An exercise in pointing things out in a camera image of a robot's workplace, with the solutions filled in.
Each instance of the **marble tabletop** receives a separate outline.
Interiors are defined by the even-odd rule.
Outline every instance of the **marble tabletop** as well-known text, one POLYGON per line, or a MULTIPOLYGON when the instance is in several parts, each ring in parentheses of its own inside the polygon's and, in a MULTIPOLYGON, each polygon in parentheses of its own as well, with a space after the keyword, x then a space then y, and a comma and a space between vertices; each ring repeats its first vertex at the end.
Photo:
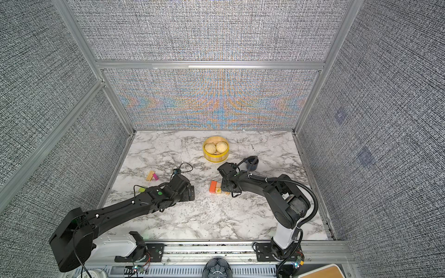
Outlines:
MULTIPOLYGON (((264 197, 250 192, 243 192, 237 198, 209 193, 210 182, 221 181, 217 168, 222 163, 238 163, 250 155, 259 157, 253 173, 266 177, 284 173, 307 185, 303 164, 288 131, 137 132, 105 206, 131 198, 133 185, 149 187, 168 182, 172 170, 182 162, 193 165, 193 171, 184 176, 194 185, 195 200, 178 203, 163 213, 137 217, 107 233, 137 231, 145 239, 270 239, 278 222, 264 197), (211 136, 222 136, 229 141, 227 160, 213 163, 205 159, 202 143, 211 136), (158 181, 146 181, 150 170, 156 172, 158 181)), ((304 240, 328 239, 319 213, 302 229, 304 240)))

